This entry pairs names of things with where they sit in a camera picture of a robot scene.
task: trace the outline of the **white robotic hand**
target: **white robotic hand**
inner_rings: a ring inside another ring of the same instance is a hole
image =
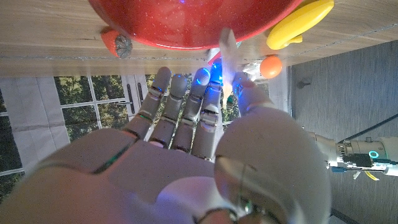
[[[215,148],[220,75],[221,64],[197,71],[172,141],[187,86],[174,75],[162,117],[146,142],[171,77],[161,68],[122,131],[92,132],[46,158],[0,206],[0,220],[326,223],[330,185],[320,151],[243,73],[233,82],[243,117]]]

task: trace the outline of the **orange ball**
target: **orange ball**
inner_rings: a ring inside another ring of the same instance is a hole
[[[282,71],[282,62],[276,56],[269,56],[260,64],[260,72],[264,78],[274,78]]]

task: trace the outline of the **wooden table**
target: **wooden table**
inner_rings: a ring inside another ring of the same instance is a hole
[[[242,63],[279,54],[289,66],[381,44],[398,39],[397,12],[396,0],[336,0],[329,15],[304,33],[303,43],[273,51],[265,32],[245,40],[239,54]],[[101,40],[106,24],[86,0],[2,0],[0,21],[0,77],[148,74],[161,66],[191,73],[206,66],[204,50],[180,52],[137,42],[129,58],[115,58]]]

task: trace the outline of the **yellow toy banana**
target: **yellow toy banana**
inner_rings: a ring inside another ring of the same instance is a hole
[[[333,0],[319,0],[291,13],[272,29],[267,39],[268,47],[279,50],[290,43],[301,43],[301,34],[320,22],[334,5]]]

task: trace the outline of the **yellow wire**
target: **yellow wire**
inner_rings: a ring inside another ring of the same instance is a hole
[[[373,176],[369,171],[365,171],[365,174],[372,180],[379,180],[377,177]]]

